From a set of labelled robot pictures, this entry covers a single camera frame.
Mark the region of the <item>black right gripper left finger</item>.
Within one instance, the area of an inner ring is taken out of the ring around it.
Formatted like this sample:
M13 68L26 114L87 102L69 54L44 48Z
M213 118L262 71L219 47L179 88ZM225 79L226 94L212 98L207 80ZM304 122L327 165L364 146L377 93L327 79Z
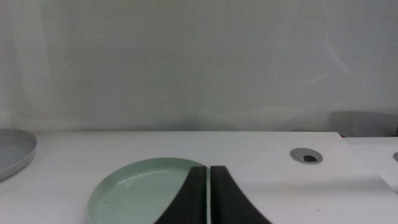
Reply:
M183 185L155 224L207 223L207 168L192 167Z

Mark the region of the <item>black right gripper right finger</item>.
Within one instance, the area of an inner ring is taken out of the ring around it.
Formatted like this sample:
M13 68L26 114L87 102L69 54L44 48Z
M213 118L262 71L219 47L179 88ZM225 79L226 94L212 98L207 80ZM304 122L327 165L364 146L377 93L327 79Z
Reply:
M225 166L210 170L211 222L224 224L271 224L249 201Z

